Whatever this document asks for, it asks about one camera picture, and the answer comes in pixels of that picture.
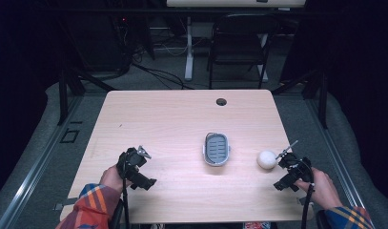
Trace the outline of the metal floor rail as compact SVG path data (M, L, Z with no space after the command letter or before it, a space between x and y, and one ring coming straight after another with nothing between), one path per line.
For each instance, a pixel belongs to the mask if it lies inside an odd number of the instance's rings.
M53 97L48 99L24 152L0 190L0 229L9 229L16 223L83 99L83 96L71 99L68 114L60 125L59 101Z
M349 172L342 160L342 157L339 154L337 146L333 141L329 130L325 129L320 123L317 114L317 105L313 100L310 99L306 99L305 103L309 112L311 113L314 123L317 125L317 128L324 139L325 145L328 149L328 157L330 158L331 164L336 172L337 179L340 182L345 196L352 206L364 207L364 202L357 190L355 183L352 181L352 178L349 175Z

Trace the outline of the black folding chair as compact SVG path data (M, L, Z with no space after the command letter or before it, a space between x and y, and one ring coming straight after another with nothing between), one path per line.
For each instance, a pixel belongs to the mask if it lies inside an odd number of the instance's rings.
M208 56L209 88L213 87L214 65L261 65L258 72L258 88L269 58L272 38L279 29L277 18L263 13L231 13L218 18L212 27Z

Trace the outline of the person's right hand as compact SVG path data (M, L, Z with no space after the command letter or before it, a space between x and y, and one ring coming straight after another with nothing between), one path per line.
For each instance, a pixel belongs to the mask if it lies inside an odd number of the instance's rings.
M331 178L317 168L313 168L312 172L315 181L312 200L324 210L341 207L343 203Z

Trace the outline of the white desk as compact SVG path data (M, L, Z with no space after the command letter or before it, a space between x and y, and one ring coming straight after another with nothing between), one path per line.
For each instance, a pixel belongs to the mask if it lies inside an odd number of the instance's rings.
M216 8L223 10L227 8L263 8L263 9L300 9L306 4L306 0L167 0L167 7L172 8ZM185 69L185 80L193 79L194 51L193 51L193 32L192 18L187 16L187 59Z

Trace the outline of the grey tape strip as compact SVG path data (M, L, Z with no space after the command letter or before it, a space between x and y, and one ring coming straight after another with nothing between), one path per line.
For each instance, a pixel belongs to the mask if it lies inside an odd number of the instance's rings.
M55 203L53 206L54 211L61 211L65 206L73 205L78 201L78 198L67 198L62 202Z

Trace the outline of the red printed packet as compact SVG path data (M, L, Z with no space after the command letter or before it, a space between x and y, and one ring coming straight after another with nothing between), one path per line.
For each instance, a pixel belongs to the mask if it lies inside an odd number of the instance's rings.
M245 222L243 223L243 229L271 229L271 222L262 222L262 221L254 221L254 222Z

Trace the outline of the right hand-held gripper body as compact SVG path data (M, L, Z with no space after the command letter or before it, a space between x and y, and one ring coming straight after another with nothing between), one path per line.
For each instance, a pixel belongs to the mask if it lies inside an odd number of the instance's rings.
M281 156L278 165L288 172L287 175L274 184L274 187L279 191L291 188L296 192L298 187L295 182L299 179L304 182L314 182L311 161L307 157L297 158L293 153L285 153Z

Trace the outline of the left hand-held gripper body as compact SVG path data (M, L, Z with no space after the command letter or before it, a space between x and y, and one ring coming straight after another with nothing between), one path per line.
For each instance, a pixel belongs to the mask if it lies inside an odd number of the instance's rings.
M129 180L132 189L137 187L149 190L155 183L154 178L147 178L139 172L139 168L146 162L147 158L137 152L138 148L131 147L123 152L118 159L116 168L122 179Z

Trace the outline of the white ball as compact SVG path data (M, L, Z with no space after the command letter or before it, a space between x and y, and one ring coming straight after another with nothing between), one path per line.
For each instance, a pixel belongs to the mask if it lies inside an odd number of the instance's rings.
M270 170L276 166L276 155L272 151L262 151L256 161L261 168Z

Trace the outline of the person's left hand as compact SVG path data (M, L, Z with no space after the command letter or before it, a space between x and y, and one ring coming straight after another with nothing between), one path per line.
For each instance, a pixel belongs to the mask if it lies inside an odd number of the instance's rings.
M119 194L122 193L124 185L126 185L127 187L132 185L132 183L129 180L121 178L121 176L118 174L118 171L115 165L109 167L107 170L103 172L99 183L114 189Z

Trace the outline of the black metal stand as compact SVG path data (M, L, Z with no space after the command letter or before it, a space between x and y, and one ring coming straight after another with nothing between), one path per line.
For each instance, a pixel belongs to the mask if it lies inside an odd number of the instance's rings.
M60 117L58 125L62 125L69 115L68 89L75 96L83 96L86 92L81 80L85 79L106 92L115 91L115 88L95 78L86 71L65 65L59 74L59 105Z
M328 77L323 71L313 70L296 79L290 80L288 83L272 90L272 94L282 94L303 81L306 82L306 86L302 91L302 96L305 99L311 99L315 96L316 92L319 92L317 118L322 127L327 129L326 111L328 98Z

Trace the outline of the grey oval basket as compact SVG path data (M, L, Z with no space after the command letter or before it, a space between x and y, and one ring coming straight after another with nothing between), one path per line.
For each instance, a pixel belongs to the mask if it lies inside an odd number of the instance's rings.
M228 137L220 133L208 133L203 146L204 160L208 165L218 167L227 163L230 157Z

